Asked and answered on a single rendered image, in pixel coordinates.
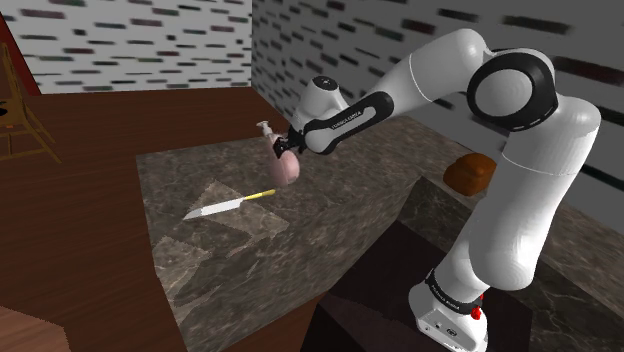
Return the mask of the pink soap dispenser bottle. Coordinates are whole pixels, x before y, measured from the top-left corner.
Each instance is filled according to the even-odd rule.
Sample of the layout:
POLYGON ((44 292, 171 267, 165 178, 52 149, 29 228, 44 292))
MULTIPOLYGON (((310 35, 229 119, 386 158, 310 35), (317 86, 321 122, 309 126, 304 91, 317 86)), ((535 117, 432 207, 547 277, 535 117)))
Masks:
POLYGON ((264 147, 268 155, 269 174, 277 187, 286 187, 294 183, 300 174, 300 165, 297 156, 292 151, 284 151, 280 157, 273 149, 275 142, 284 138, 283 134, 275 133, 267 121, 256 124, 264 136, 264 147))

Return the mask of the dark robot stand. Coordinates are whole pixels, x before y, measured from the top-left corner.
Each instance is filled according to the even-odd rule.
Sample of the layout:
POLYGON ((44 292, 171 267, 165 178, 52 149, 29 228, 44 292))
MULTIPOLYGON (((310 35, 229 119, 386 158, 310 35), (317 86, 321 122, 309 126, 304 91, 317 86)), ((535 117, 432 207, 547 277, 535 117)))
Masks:
POLYGON ((394 222, 320 300, 301 352, 450 352, 418 330, 408 304, 444 256, 394 222))

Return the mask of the brown bread loaf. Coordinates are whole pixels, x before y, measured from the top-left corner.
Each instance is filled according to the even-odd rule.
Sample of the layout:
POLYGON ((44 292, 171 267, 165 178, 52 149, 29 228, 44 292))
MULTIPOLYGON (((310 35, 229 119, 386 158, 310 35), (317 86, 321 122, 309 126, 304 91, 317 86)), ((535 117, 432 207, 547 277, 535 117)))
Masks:
POLYGON ((484 154, 466 154, 447 167, 443 181, 457 193, 471 197, 488 187, 496 166, 494 160, 484 154))

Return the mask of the wooden easel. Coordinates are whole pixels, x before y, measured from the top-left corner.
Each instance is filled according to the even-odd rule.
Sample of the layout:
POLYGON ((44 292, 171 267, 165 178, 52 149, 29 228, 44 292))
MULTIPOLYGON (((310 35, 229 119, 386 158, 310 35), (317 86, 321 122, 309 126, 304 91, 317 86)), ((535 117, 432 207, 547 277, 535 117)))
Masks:
POLYGON ((7 139, 7 154, 0 155, 0 161, 46 152, 53 160, 61 164, 62 161, 44 141, 41 134, 44 134, 51 143, 55 143, 54 138, 24 101, 19 77, 7 44, 0 43, 0 50, 2 52, 0 62, 5 70, 6 82, 10 91, 8 98, 0 98, 0 128, 9 129, 8 132, 0 132, 0 138, 7 139), (15 153, 12 147, 12 138, 19 135, 31 135, 39 143, 40 148, 15 153))

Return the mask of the yellow-handled kitchen knife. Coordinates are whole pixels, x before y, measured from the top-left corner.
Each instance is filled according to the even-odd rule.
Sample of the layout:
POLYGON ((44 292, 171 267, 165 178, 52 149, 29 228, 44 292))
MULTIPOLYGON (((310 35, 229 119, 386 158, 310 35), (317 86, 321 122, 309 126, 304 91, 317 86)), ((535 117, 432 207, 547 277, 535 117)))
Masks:
POLYGON ((194 209, 194 210, 190 211, 189 213, 187 213, 185 215, 185 217, 184 217, 184 220, 189 220, 189 219, 209 216, 209 215, 213 215, 213 214, 217 214, 217 213, 221 213, 221 212, 226 212, 226 211, 229 211, 229 210, 237 209, 245 201, 254 200, 254 199, 261 198, 261 197, 274 195, 275 193, 276 193, 276 190, 275 189, 271 189, 271 190, 255 193, 255 194, 252 194, 252 195, 248 195, 248 196, 245 196, 245 197, 241 197, 241 198, 237 198, 237 199, 233 199, 233 200, 228 200, 228 201, 224 201, 224 202, 220 202, 220 203, 216 203, 216 204, 212 204, 212 205, 208 205, 208 206, 203 206, 201 208, 194 209))

